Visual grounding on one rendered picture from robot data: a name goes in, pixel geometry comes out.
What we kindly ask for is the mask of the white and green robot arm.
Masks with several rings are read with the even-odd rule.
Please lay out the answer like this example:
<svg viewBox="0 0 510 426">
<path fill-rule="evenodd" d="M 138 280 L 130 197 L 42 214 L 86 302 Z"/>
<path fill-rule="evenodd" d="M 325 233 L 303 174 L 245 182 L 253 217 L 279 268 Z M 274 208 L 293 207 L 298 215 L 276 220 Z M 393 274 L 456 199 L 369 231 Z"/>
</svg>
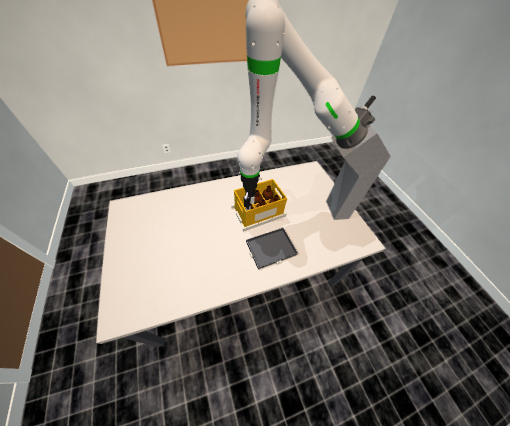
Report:
<svg viewBox="0 0 510 426">
<path fill-rule="evenodd" d="M 375 121 L 368 108 L 376 97 L 372 95 L 364 106 L 354 110 L 336 79 L 299 37 L 277 0 L 249 0 L 246 17 L 251 123 L 249 137 L 237 155 L 242 183 L 255 185 L 262 180 L 260 165 L 272 141 L 272 107 L 281 58 L 308 92 L 316 116 L 336 137 L 337 145 L 349 149 L 361 143 L 367 135 L 367 125 Z"/>
</svg>

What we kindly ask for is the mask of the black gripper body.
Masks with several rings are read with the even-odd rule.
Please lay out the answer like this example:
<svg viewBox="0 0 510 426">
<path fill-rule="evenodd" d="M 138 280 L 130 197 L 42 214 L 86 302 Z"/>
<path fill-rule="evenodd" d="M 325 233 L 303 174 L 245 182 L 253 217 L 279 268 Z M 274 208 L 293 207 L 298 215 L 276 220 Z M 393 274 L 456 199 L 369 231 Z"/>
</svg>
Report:
<svg viewBox="0 0 510 426">
<path fill-rule="evenodd" d="M 245 194 L 248 192 L 248 195 L 251 195 L 251 191 L 257 188 L 257 183 L 255 185 L 245 185 L 243 183 L 243 188 L 246 190 Z"/>
</svg>

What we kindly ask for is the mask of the yellow divided crate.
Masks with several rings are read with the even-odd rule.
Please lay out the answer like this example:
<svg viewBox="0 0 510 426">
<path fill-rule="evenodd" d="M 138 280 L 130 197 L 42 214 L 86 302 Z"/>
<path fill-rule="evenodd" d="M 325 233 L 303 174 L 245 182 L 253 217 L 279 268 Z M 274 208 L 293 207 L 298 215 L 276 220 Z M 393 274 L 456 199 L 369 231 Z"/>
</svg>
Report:
<svg viewBox="0 0 510 426">
<path fill-rule="evenodd" d="M 278 188 L 269 181 L 257 183 L 256 190 L 259 190 L 259 192 L 260 192 L 259 194 L 262 196 L 263 191 L 267 188 L 268 185 L 271 186 L 271 190 L 273 191 L 273 194 L 279 196 L 279 194 L 275 190 L 275 188 L 277 190 L 278 190 Z M 273 198 L 274 198 L 274 195 L 273 195 Z M 279 196 L 278 201 L 269 203 L 271 199 L 265 200 L 264 197 L 262 196 L 262 199 L 264 199 L 266 201 L 266 205 L 256 208 L 258 203 L 254 204 L 254 205 L 252 204 L 254 209 L 246 211 L 246 209 L 245 209 L 246 207 L 244 207 L 244 199 L 243 199 L 244 196 L 245 196 L 244 188 L 234 190 L 235 210 L 238 212 L 244 227 L 247 227 L 249 225 L 264 221 L 266 219 L 269 219 L 269 218 L 272 218 L 272 217 L 275 217 L 275 216 L 278 216 L 278 215 L 281 215 L 284 213 L 283 197 L 281 198 Z"/>
</svg>

